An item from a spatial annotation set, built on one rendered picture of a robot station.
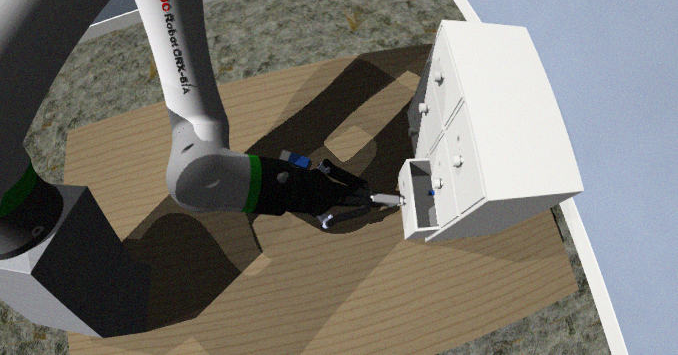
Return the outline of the blue and white eraser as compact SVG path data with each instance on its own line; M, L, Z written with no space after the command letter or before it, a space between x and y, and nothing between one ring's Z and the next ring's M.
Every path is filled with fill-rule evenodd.
M292 153L292 152L288 152L288 151L285 151L285 150L282 151L279 159L280 160L286 160L290 163L290 165L293 165L293 166L296 166L296 167L299 167L299 168L303 168L303 169L307 169L308 166L309 166L309 163L310 163L310 158L307 158L307 157L304 157L304 156L301 156L301 155L298 155L298 154L295 154L295 153Z

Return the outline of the white chest of drawers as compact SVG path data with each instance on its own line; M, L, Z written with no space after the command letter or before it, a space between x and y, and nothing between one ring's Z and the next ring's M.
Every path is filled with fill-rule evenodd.
M584 191L554 93L526 27L442 20L463 98L430 155L465 103L485 198L425 242L496 234ZM433 172L432 172L433 179Z

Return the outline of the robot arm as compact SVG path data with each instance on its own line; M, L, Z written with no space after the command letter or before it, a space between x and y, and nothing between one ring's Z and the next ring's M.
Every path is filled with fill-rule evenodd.
M109 1L0 0L0 260L35 247L61 217L62 195L35 172L22 144L62 66ZM203 0L135 1L172 130L172 198L195 213L282 216L294 192L292 167L230 150Z

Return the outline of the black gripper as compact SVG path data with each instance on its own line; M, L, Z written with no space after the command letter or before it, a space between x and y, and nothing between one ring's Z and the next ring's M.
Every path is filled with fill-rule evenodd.
M292 167L292 170L294 192L286 212L307 213L317 217L322 223L323 230L334 226L337 222L369 213L370 206L393 207L400 204L399 196L369 190L366 180L335 166L329 159L320 162L317 169ZM348 186L333 182L326 175ZM360 209L335 216L325 215L324 213L333 206L360 207Z

